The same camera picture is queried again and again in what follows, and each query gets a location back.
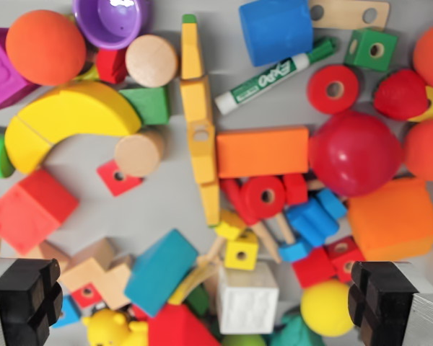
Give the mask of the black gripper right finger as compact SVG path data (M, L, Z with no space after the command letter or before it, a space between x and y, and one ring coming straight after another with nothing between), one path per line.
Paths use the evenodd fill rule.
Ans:
M350 318L365 345L433 345L433 285L410 262L351 269Z

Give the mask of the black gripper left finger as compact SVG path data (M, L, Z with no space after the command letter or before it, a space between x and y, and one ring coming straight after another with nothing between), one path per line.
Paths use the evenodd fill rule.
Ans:
M0 258L0 345L44 345L61 315L56 259Z

